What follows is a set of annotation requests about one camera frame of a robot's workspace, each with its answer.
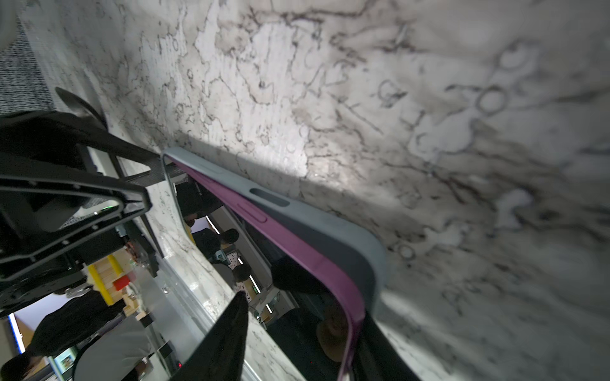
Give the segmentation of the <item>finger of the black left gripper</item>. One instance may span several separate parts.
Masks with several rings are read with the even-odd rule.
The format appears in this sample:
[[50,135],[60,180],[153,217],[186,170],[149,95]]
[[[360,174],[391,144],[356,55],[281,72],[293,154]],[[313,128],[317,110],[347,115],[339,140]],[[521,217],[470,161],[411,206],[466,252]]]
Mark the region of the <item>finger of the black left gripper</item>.
[[108,176],[141,187],[181,176],[160,155],[114,136],[94,122],[58,111],[21,111],[1,116],[1,152],[30,160],[97,173],[90,150],[110,161]]

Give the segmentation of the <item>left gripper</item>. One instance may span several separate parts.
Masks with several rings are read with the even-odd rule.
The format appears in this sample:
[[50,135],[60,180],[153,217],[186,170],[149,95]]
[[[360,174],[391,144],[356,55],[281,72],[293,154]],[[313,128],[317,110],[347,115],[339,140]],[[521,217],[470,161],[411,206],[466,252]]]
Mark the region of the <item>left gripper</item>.
[[121,249],[155,276],[153,244],[136,224],[120,225],[151,206],[144,187],[2,153],[1,316],[76,290],[87,266]]

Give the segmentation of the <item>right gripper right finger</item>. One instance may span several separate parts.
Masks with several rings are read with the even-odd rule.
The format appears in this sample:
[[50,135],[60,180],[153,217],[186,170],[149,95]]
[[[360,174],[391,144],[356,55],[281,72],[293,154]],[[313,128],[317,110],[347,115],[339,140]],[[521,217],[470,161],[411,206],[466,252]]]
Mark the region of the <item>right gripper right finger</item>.
[[355,349],[352,375],[356,381],[420,381],[369,312],[365,315]]

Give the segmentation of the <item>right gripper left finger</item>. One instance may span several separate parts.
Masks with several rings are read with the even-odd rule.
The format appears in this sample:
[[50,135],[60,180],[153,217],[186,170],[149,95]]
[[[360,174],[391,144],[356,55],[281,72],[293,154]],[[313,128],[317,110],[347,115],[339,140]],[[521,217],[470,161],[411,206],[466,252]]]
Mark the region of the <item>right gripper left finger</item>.
[[249,325],[246,293],[239,291],[172,380],[237,381],[245,358]]

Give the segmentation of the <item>black phone front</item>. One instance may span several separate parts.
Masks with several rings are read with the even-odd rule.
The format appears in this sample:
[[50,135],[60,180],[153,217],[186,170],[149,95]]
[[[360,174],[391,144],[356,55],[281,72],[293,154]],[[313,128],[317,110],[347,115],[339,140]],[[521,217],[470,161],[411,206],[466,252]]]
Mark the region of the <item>black phone front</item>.
[[306,380],[343,380],[365,317],[349,276],[292,230],[236,190],[162,157],[185,220],[203,257],[246,295],[251,314]]

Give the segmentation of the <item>light blue phone case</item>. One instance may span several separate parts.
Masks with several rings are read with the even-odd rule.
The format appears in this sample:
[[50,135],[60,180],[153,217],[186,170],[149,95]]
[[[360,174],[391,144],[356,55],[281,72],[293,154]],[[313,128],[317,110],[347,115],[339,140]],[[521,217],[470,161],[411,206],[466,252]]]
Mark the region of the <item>light blue phone case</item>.
[[370,231],[261,185],[181,148],[166,149],[163,159],[183,164],[249,200],[328,257],[355,282],[368,311],[374,313],[387,277],[386,250]]

